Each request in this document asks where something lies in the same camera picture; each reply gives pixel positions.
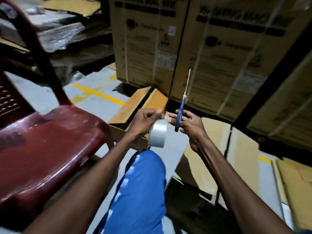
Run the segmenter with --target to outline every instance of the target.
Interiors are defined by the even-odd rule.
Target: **scissors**
[[[188,77],[188,80],[190,79],[190,74],[191,74],[191,68],[189,69],[189,77]],[[178,131],[179,131],[180,120],[181,120],[181,117],[182,117],[182,114],[183,114],[183,109],[184,109],[184,104],[185,104],[185,99],[186,99],[186,90],[187,90],[187,88],[188,88],[188,81],[187,81],[187,83],[186,83],[186,88],[185,88],[185,92],[184,92],[184,95],[183,95],[183,99],[182,99],[182,102],[181,102],[179,111],[178,111],[178,113],[177,113],[177,121],[176,121],[176,125],[175,125],[175,128],[174,128],[174,131],[175,131],[175,132],[178,132]]]

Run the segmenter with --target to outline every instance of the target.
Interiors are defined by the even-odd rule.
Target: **forearm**
[[[244,234],[291,234],[292,231],[241,179],[208,137],[198,143],[199,155],[214,177]]]
[[[85,233],[135,135],[125,136],[88,173],[81,177],[24,234]]]

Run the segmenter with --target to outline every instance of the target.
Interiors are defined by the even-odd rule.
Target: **concrete floor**
[[[41,87],[37,84],[25,80],[19,76],[8,73],[9,78],[18,88],[21,94],[29,101],[35,110],[40,113],[47,113],[58,106],[57,99],[49,87]],[[99,72],[93,72],[87,77],[76,79],[70,85],[64,87],[68,97],[83,110],[86,110],[104,121],[109,121],[113,115],[122,107],[118,102],[126,102],[129,97],[119,93],[117,87],[121,84],[116,79],[114,70],[104,67]],[[174,174],[186,145],[188,138],[180,132],[175,133],[174,127],[168,125],[166,142],[163,149],[152,148],[163,160],[166,166],[166,179],[169,182]],[[108,151],[106,145],[102,146],[96,153],[97,156],[103,157]],[[118,181],[124,174],[125,166],[130,157],[135,153],[134,149],[130,149],[120,164],[118,178],[108,193],[107,197],[101,204],[94,220],[92,221],[87,234],[91,234],[102,216],[106,213],[109,203],[114,195]],[[266,162],[259,162],[259,179],[261,198],[280,216],[282,217],[281,206],[278,199],[278,193],[275,185],[272,167]],[[163,230],[165,234],[174,234],[172,222],[169,218],[163,219]],[[0,233],[12,233],[8,230],[0,228]]]

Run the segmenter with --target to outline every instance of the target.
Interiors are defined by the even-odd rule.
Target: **chair backrest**
[[[16,27],[21,38],[24,40],[27,49],[41,73],[46,77],[49,86],[55,94],[60,105],[72,105],[65,94],[62,84],[57,78],[53,66],[49,61],[49,54],[45,52],[37,36],[37,27],[35,27],[11,0],[0,0],[0,12]]]
[[[34,112],[0,68],[0,129]]]

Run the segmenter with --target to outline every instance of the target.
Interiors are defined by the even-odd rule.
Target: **silver tape roll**
[[[150,129],[148,146],[163,148],[167,132],[167,121],[164,119],[154,122]]]

